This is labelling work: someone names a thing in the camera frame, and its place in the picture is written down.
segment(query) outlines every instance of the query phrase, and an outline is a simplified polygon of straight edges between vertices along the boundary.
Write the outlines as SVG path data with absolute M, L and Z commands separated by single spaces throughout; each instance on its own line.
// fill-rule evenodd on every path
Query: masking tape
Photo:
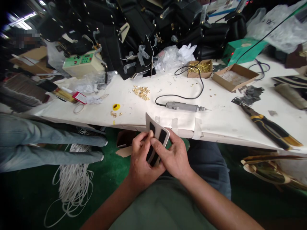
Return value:
M 155 116 L 154 121 L 157 122 L 158 124 L 160 124 L 160 117 Z
M 172 119 L 172 131 L 178 135 L 178 118 Z
M 192 139 L 198 140 L 201 137 L 202 131 L 201 131 L 201 119 L 195 118 L 195 128 L 194 128 L 194 134 Z

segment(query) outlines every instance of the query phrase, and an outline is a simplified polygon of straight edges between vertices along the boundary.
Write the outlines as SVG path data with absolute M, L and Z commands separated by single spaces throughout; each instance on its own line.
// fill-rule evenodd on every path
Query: person's leg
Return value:
M 199 140 L 189 140 L 189 142 L 188 159 L 191 168 L 230 200 L 229 169 L 217 144 Z
M 30 143 L 76 143 L 102 147 L 107 144 L 107 139 L 101 136 L 87 136 L 57 130 L 40 122 L 0 114 L 0 146 L 17 146 Z
M 0 147 L 0 172 L 10 172 L 41 165 L 75 165 L 100 161 L 102 152 L 64 152 L 20 145 Z

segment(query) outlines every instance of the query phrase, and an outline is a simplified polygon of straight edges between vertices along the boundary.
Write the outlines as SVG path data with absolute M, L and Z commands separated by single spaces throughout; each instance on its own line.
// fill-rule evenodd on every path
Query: white table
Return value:
M 259 55 L 257 59 L 271 66 L 270 71 L 265 73 L 265 78 L 251 83 L 255 87 L 263 87 L 261 100 L 255 102 L 252 108 L 268 119 L 279 124 L 288 133 L 300 141 L 304 146 L 296 147 L 301 153 L 307 153 L 307 116 L 305 111 L 298 110 L 290 102 L 275 92 L 275 81 L 271 77 L 297 75 L 294 69 L 285 69 L 283 65 L 274 60 Z M 249 67 L 255 62 L 243 63 Z M 260 71 L 258 66 L 252 67 L 255 72 Z M 172 127 L 172 119 L 178 118 L 178 134 L 180 137 L 191 138 L 195 129 L 195 118 L 201 120 L 200 140 L 238 144 L 251 147 L 279 149 L 278 146 L 265 136 L 250 120 L 248 115 L 238 106 L 231 102 L 236 96 L 243 96 L 238 90 L 231 93 L 218 83 L 210 79 L 203 79 L 204 91 L 195 100 L 186 100 L 174 96 L 159 98 L 158 102 L 165 104 L 168 101 L 179 101 L 188 104 L 204 106 L 212 111 L 188 112 L 175 111 L 155 104 L 156 97 L 165 94 L 178 94 L 185 97 L 195 97 L 201 90 L 199 78 L 187 78 L 186 73 L 175 76 L 171 71 L 165 75 L 155 75 L 152 78 L 136 77 L 134 80 L 123 81 L 117 75 L 114 77 L 106 90 L 100 91 L 99 95 L 109 94 L 99 105 L 85 105 L 84 110 L 74 114 L 75 105 L 54 100 L 43 109 L 35 108 L 28 114 L 39 116 L 53 122 L 63 122 L 73 125 L 87 126 L 86 124 L 123 128 L 129 130 L 145 130 L 145 112 L 153 119 L 160 118 L 160 124 L 164 127 Z M 150 89 L 149 101 L 144 101 L 134 94 L 133 85 L 148 87 Z M 113 118 L 110 115 L 112 106 L 120 104 L 117 114 L 122 116 Z M 272 117 L 268 111 L 276 111 Z

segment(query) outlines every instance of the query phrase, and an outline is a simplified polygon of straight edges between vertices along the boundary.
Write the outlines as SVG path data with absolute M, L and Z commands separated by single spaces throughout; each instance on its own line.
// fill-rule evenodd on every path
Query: pliers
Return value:
M 259 129 L 279 147 L 283 148 L 284 150 L 291 150 L 293 148 L 290 145 L 303 146 L 302 143 L 292 137 L 282 127 L 245 105 L 241 99 L 236 97 L 232 100 L 232 102 L 241 106 L 241 108 L 250 116 L 251 120 L 259 127 Z

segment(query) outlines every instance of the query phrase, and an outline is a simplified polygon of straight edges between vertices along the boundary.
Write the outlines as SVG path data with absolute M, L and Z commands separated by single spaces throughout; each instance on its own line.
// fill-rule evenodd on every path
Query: green machine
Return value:
M 237 63 L 239 57 L 242 54 L 244 54 L 250 47 L 255 45 L 257 42 L 258 42 L 257 40 L 252 38 L 243 38 L 240 40 L 227 43 L 224 54 L 222 56 L 223 62 L 228 66 Z M 250 62 L 254 60 L 257 57 L 257 55 L 263 50 L 266 44 L 267 42 L 261 41 L 250 51 L 244 54 L 239 59 L 237 64 Z

